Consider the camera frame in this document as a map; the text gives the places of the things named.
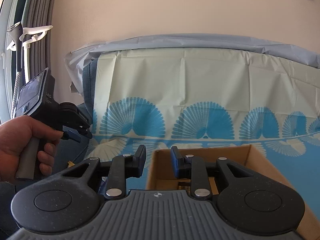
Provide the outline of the person left hand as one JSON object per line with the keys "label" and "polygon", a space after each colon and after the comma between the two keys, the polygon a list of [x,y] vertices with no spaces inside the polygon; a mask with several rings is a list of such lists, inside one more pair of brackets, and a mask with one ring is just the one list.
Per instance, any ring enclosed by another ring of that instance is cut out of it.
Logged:
{"label": "person left hand", "polygon": [[43,175],[52,174],[56,147],[63,132],[33,119],[19,116],[1,125],[1,182],[15,183],[20,154],[32,137],[44,139],[44,149],[37,153],[39,168]]}

